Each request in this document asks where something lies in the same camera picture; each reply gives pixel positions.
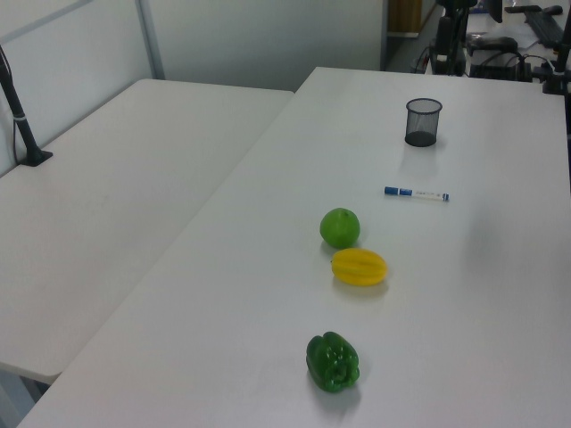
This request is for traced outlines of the dark robot gripper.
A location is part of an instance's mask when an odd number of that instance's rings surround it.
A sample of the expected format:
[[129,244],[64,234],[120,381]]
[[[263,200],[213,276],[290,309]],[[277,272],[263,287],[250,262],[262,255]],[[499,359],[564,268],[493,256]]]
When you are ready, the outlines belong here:
[[[435,2],[444,8],[444,16],[440,18],[436,32],[436,60],[445,62],[448,59],[451,45],[451,74],[463,74],[466,67],[463,40],[468,24],[468,10],[476,6],[476,0],[436,0]],[[451,18],[454,17],[451,40]]]

